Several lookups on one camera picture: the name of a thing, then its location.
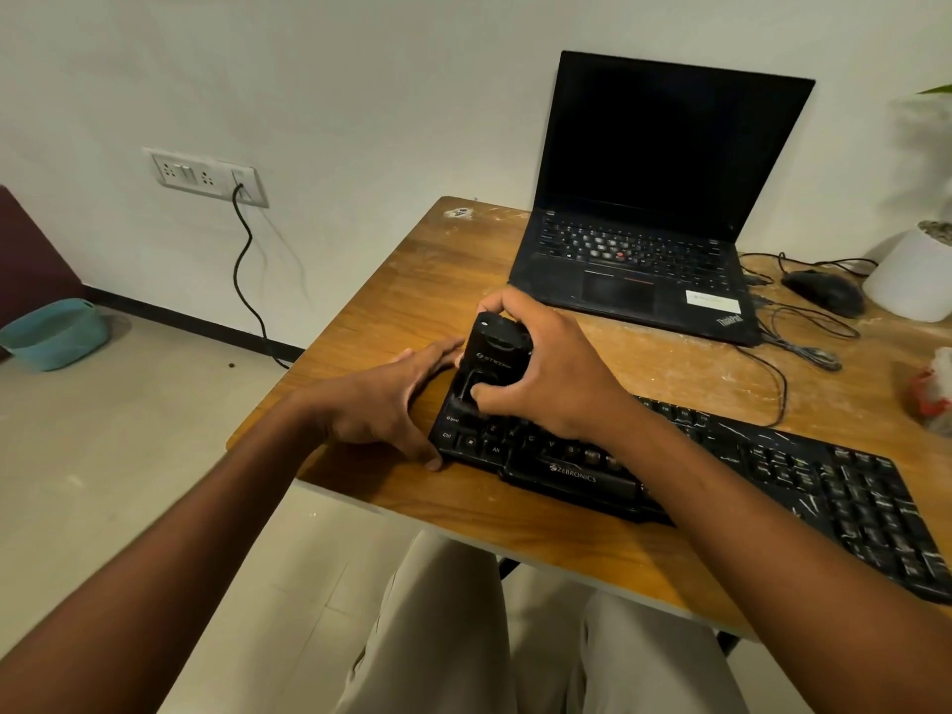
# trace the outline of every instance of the black mouse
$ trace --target black mouse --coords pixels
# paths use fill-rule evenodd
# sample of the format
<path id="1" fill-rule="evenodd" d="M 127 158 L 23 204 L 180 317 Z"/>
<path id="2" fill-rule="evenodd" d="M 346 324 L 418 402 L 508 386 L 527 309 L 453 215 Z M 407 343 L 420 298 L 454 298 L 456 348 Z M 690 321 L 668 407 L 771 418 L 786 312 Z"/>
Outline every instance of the black mouse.
<path id="1" fill-rule="evenodd" d="M 866 310 L 860 288 L 833 273 L 795 270 L 785 274 L 780 282 L 797 295 L 844 318 L 859 318 Z"/>

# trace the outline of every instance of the maroon panel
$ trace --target maroon panel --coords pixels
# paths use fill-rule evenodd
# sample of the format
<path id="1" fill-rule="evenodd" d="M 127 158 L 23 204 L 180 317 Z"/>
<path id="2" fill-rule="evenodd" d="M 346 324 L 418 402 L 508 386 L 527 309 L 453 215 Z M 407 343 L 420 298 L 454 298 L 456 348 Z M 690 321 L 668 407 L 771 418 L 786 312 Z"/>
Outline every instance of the maroon panel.
<path id="1" fill-rule="evenodd" d="M 79 278 L 12 193 L 0 186 L 0 327 L 48 302 L 82 297 Z"/>

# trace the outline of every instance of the person's left hand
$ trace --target person's left hand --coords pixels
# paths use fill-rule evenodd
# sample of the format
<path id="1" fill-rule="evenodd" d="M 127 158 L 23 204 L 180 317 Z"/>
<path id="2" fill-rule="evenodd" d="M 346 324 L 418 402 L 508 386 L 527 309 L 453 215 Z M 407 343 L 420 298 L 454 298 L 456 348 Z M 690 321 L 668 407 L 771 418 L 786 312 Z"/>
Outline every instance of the person's left hand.
<path id="1" fill-rule="evenodd" d="M 411 397 L 462 354 L 462 338 L 447 338 L 419 351 L 408 348 L 391 362 L 329 379 L 298 391 L 328 438 L 345 443 L 384 441 L 431 471 L 443 464 L 436 447 L 411 420 Z"/>

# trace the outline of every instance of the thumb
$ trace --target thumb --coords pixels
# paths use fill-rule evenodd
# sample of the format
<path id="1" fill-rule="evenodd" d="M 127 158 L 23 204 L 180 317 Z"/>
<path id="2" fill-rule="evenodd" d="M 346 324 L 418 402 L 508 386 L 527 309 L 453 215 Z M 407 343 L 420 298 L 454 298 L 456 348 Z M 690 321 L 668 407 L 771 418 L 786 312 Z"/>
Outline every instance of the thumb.
<path id="1" fill-rule="evenodd" d="M 470 388 L 470 396 L 479 407 L 480 413 L 489 416 L 515 416 L 518 414 L 512 403 L 512 387 L 512 385 L 474 383 Z"/>
<path id="2" fill-rule="evenodd" d="M 405 416 L 394 427 L 391 435 L 387 437 L 387 443 L 411 461 L 417 462 L 430 471 L 438 471 L 443 465 L 443 458 L 436 450 L 436 446 L 426 439 L 420 429 L 413 424 L 410 416 Z"/>

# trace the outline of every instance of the black laptop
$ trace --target black laptop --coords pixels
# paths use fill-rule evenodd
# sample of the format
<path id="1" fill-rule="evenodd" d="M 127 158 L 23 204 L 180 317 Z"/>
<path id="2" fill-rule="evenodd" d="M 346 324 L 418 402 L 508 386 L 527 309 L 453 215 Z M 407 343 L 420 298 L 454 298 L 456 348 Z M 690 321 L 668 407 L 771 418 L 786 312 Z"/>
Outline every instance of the black laptop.
<path id="1" fill-rule="evenodd" d="M 563 52 L 509 282 L 558 307 L 756 346 L 734 241 L 813 85 Z"/>

